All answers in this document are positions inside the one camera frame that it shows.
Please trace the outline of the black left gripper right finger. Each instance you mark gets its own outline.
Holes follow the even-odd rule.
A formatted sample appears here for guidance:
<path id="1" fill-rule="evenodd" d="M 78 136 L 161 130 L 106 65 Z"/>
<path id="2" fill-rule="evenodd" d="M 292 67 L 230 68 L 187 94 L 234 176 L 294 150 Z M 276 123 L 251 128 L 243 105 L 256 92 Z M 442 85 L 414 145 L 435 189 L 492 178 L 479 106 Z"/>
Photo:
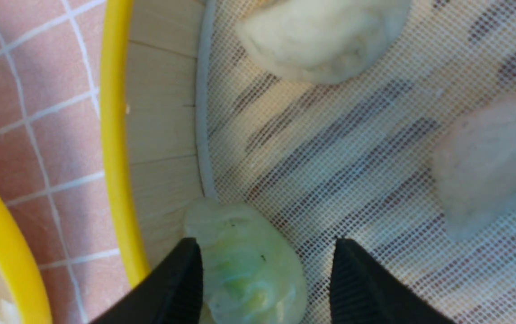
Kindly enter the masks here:
<path id="1" fill-rule="evenodd" d="M 333 324 L 451 324 L 357 242 L 337 238 L 332 257 Z"/>

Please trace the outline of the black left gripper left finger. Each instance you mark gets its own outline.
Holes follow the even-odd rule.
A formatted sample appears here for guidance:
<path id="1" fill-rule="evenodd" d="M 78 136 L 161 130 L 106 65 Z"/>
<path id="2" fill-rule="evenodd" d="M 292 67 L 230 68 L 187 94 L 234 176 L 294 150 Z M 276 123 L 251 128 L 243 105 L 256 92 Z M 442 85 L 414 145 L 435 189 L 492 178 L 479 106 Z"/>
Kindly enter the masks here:
<path id="1" fill-rule="evenodd" d="M 194 238 L 177 246 L 130 293 L 94 324 L 198 324 L 203 304 L 203 266 Z"/>

